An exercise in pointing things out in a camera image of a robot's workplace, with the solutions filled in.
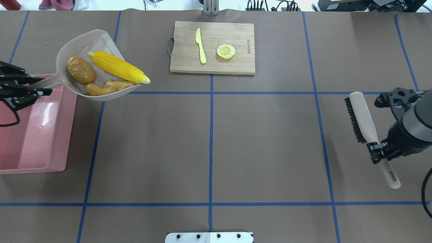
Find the knife handle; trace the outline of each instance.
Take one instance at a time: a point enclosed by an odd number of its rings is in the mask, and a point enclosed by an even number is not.
[[[198,44],[198,46],[200,47],[200,62],[202,64],[206,64],[207,59],[206,55],[204,54],[203,44]]]

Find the white label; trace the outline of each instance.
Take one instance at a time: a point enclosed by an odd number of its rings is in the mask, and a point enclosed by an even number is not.
[[[326,10],[332,10],[332,9],[336,9],[336,8],[337,8],[337,6],[339,6],[339,4],[338,4],[338,3],[335,3],[335,4],[329,4]]]

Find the black bristles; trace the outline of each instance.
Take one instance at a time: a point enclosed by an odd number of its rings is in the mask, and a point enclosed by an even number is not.
[[[359,123],[357,122],[356,115],[354,114],[353,106],[349,97],[345,98],[346,108],[348,109],[348,114],[351,118],[351,125],[353,126],[354,134],[356,135],[357,141],[359,143],[364,144],[366,139],[362,135],[362,131],[360,131]]]

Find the yellow knife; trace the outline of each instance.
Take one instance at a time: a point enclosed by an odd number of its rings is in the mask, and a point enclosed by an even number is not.
[[[202,64],[206,64],[207,59],[206,59],[206,55],[204,54],[203,43],[201,42],[201,29],[200,28],[197,28],[197,33],[195,34],[195,42],[200,47],[200,62]]]

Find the gray table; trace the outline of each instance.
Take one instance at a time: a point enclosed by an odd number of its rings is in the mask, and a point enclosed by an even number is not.
[[[0,176],[0,242],[156,243],[209,230],[257,243],[430,242],[420,187],[432,149],[395,160],[402,187],[390,189],[343,101],[365,92],[383,139],[394,118],[375,97],[432,86],[432,15],[394,16],[0,12],[0,60],[30,74],[54,73],[66,42],[103,29],[152,80],[108,102],[78,97],[64,172]],[[176,20],[254,23],[256,75],[170,73]]]

